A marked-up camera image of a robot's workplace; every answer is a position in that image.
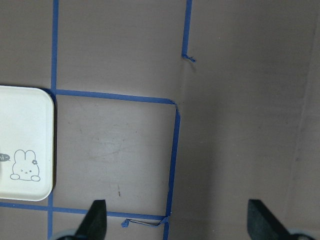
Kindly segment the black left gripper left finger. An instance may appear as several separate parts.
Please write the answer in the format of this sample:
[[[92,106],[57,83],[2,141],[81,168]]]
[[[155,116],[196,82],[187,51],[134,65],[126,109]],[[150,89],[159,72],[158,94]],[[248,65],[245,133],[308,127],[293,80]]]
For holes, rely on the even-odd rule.
[[[76,230],[76,240],[104,240],[107,233],[106,201],[94,200]]]

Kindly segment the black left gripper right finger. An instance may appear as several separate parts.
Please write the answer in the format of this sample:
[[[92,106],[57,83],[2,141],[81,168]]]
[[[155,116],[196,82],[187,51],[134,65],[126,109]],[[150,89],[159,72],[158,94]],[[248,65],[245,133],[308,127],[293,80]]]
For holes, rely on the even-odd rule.
[[[247,204],[247,232],[251,240],[289,240],[291,234],[259,199]]]

